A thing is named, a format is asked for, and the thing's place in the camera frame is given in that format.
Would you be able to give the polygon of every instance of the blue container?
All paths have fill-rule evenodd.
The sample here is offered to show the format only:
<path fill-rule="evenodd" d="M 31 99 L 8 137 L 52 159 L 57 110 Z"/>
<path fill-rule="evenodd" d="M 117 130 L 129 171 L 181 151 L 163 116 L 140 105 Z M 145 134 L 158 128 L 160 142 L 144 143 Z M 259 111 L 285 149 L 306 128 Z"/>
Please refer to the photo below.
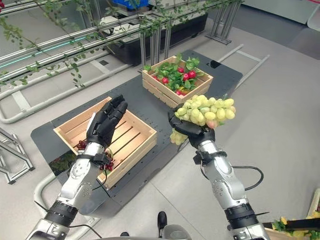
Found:
<path fill-rule="evenodd" d="M 136 8 L 141 8 L 145 7 L 148 5 L 148 0 L 140 0 L 140 4 L 137 4 L 137 0 L 113 0 L 115 4 L 120 4 L 128 9 L 136 9 Z"/>

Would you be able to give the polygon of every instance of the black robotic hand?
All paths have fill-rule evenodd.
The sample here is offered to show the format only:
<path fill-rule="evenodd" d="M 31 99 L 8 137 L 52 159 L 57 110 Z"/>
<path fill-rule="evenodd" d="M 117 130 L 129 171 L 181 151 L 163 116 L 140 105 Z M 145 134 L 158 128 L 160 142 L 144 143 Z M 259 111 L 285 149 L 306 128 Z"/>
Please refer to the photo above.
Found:
<path fill-rule="evenodd" d="M 181 108 L 183 104 L 179 104 L 168 112 L 168 119 L 171 127 L 177 132 L 187 135 L 191 146 L 198 148 L 199 144 L 206 140 L 216 141 L 215 131 L 208 126 L 199 126 L 190 121 L 180 120 L 176 117 L 175 112 Z"/>
<path fill-rule="evenodd" d="M 110 146 L 119 121 L 127 110 L 128 103 L 122 95 L 114 97 L 98 111 L 86 132 L 88 143 L 97 143 L 105 148 Z"/>

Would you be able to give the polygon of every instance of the grape bunch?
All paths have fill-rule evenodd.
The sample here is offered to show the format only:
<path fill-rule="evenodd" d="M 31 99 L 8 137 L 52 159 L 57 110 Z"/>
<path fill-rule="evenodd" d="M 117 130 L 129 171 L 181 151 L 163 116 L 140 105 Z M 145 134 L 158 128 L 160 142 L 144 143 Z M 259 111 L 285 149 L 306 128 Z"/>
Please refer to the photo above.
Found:
<path fill-rule="evenodd" d="M 219 98 L 216 100 L 214 97 L 208 99 L 205 95 L 194 95 L 174 114 L 181 120 L 189 121 L 199 126 L 207 125 L 209 128 L 214 129 L 223 125 L 225 120 L 235 118 L 236 108 L 233 106 L 234 102 L 232 98 L 225 100 Z M 186 135 L 174 129 L 170 135 L 171 142 L 177 145 L 182 144 L 187 138 Z"/>

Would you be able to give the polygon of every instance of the metal bracket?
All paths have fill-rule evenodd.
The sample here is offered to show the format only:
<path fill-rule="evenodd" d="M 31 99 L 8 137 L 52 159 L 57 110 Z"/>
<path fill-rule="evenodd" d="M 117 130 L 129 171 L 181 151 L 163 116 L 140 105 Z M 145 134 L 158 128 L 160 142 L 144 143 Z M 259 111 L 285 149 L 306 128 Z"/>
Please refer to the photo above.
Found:
<path fill-rule="evenodd" d="M 0 141 L 0 149 L 7 151 L 19 160 L 24 161 L 24 165 L 20 171 L 11 172 L 6 166 L 4 156 L 0 152 L 0 172 L 5 175 L 8 184 L 14 184 L 18 178 L 22 177 L 27 172 L 33 171 L 35 168 L 15 134 L 11 135 L 2 128 L 0 128 L 0 134 L 6 137 L 4 140 Z M 9 144 L 15 145 L 16 150 L 10 147 Z"/>

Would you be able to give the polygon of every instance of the vine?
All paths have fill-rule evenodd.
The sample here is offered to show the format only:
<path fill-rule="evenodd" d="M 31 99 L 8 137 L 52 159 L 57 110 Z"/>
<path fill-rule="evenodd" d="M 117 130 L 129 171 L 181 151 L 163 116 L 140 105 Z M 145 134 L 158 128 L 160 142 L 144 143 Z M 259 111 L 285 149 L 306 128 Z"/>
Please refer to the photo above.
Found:
<path fill-rule="evenodd" d="M 54 77 L 60 72 L 58 71 L 61 69 L 61 66 L 64 65 L 70 70 L 70 75 L 72 77 L 72 82 L 74 85 L 79 88 L 79 87 L 85 87 L 85 85 L 81 82 L 82 75 L 79 73 L 79 66 L 77 64 L 78 60 L 85 59 L 87 57 L 88 53 L 93 54 L 95 51 L 98 51 L 99 48 L 96 48 L 95 50 L 90 50 L 87 51 L 84 48 L 84 45 L 82 42 L 76 40 L 67 30 L 68 27 L 71 27 L 75 31 L 79 31 L 80 27 L 74 23 L 68 22 L 68 18 L 66 17 L 61 17 L 61 8 L 63 6 L 66 6 L 70 4 L 71 2 L 76 4 L 76 11 L 80 12 L 81 14 L 85 14 L 88 17 L 88 20 L 91 25 L 97 27 L 97 31 L 91 34 L 88 34 L 86 39 L 88 41 L 92 40 L 104 40 L 105 39 L 105 34 L 101 31 L 101 26 L 103 26 L 105 23 L 101 23 L 99 21 L 95 21 L 93 14 L 92 14 L 92 9 L 90 6 L 90 0 L 72 0 L 72 1 L 67 1 L 67 2 L 60 2 L 60 1 L 55 1 L 55 0 L 47 0 L 45 4 L 42 6 L 39 2 L 39 0 L 32 0 L 40 10 L 43 11 L 43 15 L 48 18 L 54 25 L 59 27 L 70 39 L 69 44 L 72 45 L 74 48 L 79 48 L 80 47 L 80 53 L 77 54 L 76 56 L 73 57 L 68 57 L 67 55 L 64 55 L 64 60 L 61 63 L 58 63 L 56 65 L 52 65 L 49 67 L 42 66 L 39 64 L 39 62 L 35 62 L 34 64 L 31 64 L 29 66 L 26 66 L 25 68 L 30 72 L 29 76 L 32 75 L 32 73 L 39 72 L 40 69 L 45 68 L 49 72 L 46 74 L 49 77 Z M 140 0 L 126 0 L 129 1 L 130 4 L 137 9 L 138 6 L 140 5 Z M 210 7 L 210 8 L 221 8 L 221 7 L 226 7 L 229 4 L 238 1 L 238 0 L 221 0 L 219 4 L 216 6 Z M 139 23 L 139 31 L 138 33 L 140 34 L 145 34 L 145 36 L 151 36 L 154 34 L 154 32 L 158 31 L 162 26 L 165 26 L 166 28 L 172 28 L 175 24 L 177 24 L 177 21 L 180 23 L 186 23 L 189 20 L 188 15 L 193 17 L 194 13 L 191 14 L 183 14 L 183 12 L 188 11 L 188 10 L 193 10 L 193 12 L 196 12 L 198 14 L 204 15 L 209 11 L 209 5 L 216 3 L 217 0 L 206 0 L 205 2 L 202 2 L 200 5 L 199 1 L 195 1 L 192 3 L 189 3 L 189 0 L 187 0 L 187 4 L 185 6 L 179 6 L 176 4 L 176 0 L 173 0 L 173 9 L 166 9 L 161 0 L 155 0 L 155 6 L 152 10 L 158 12 L 159 14 L 162 15 L 162 17 L 156 17 L 155 19 L 151 20 L 150 18 L 147 18 L 146 15 L 143 15 L 143 13 L 140 15 L 138 18 L 138 23 Z M 110 4 L 109 0 L 107 0 L 108 4 L 108 10 L 106 12 L 106 16 L 118 16 L 118 8 Z M 3 8 L 4 5 L 0 0 L 0 12 L 1 8 Z M 117 33 L 126 33 L 130 25 L 127 29 L 125 29 L 120 20 L 118 20 L 120 30 Z M 22 29 L 20 29 L 17 26 L 8 24 L 6 22 L 6 17 L 0 17 L 0 26 L 3 28 L 3 34 L 6 38 L 7 41 L 11 41 L 12 43 L 17 42 L 19 44 L 20 49 L 24 48 L 32 48 L 35 47 L 37 51 L 45 53 L 46 55 L 50 56 L 45 50 L 43 50 L 40 46 L 37 45 L 36 40 L 31 40 L 23 35 Z M 24 41 L 28 42 L 29 44 L 24 47 L 23 43 Z M 109 45 L 116 43 L 115 41 L 111 41 L 108 44 L 106 44 L 106 47 L 109 49 L 109 51 L 112 52 L 110 49 Z M 5 74 L 8 74 L 8 72 L 1 72 L 0 77 L 4 76 Z M 21 84 L 26 85 L 28 76 L 25 76 L 19 81 Z M 17 84 L 15 81 L 11 82 L 11 85 L 16 86 Z"/>

